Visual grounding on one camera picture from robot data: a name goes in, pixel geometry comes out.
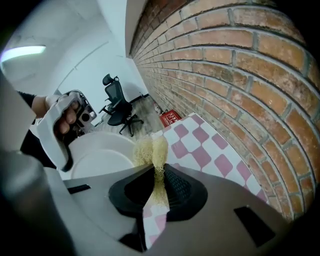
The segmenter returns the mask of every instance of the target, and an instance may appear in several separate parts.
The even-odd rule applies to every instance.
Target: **brick wall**
[[[151,0],[131,55],[165,110],[196,112],[235,148],[288,220],[320,179],[320,75],[268,0]]]

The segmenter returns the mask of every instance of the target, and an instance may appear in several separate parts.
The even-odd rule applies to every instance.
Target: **white plate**
[[[70,171],[59,171],[63,180],[98,176],[134,167],[135,143],[117,133],[96,131],[75,139],[69,149],[73,159]]]

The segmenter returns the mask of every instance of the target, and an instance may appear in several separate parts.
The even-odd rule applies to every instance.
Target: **red sign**
[[[160,116],[160,120],[163,123],[164,127],[168,127],[169,125],[177,122],[180,119],[181,117],[174,110],[170,110],[169,112],[164,113]]]

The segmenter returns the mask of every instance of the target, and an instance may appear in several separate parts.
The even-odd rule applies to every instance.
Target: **pink and white tablecloth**
[[[168,164],[231,180],[267,201],[256,178],[233,147],[196,113],[152,134],[153,138],[159,136],[164,136],[168,142]],[[155,204],[152,196],[146,203],[143,225],[147,248],[164,230],[168,211],[168,206]]]

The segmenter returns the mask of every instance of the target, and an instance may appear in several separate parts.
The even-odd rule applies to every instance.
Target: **black sleeve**
[[[24,101],[28,104],[28,106],[31,108],[32,102],[34,101],[34,98],[36,97],[36,95],[28,94],[22,91],[18,91],[18,93],[24,99]]]

